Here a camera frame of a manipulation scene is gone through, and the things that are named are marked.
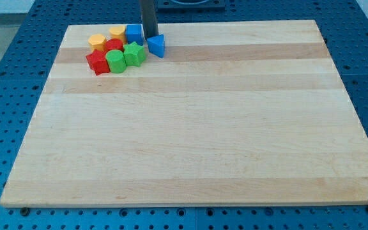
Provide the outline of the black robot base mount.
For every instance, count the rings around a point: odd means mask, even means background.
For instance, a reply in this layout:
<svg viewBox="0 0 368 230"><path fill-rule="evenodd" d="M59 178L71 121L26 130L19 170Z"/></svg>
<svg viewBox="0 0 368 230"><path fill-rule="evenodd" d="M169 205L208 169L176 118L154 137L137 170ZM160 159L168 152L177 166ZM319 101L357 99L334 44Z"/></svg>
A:
<svg viewBox="0 0 368 230"><path fill-rule="evenodd" d="M222 10L224 0L156 0L158 10Z"/></svg>

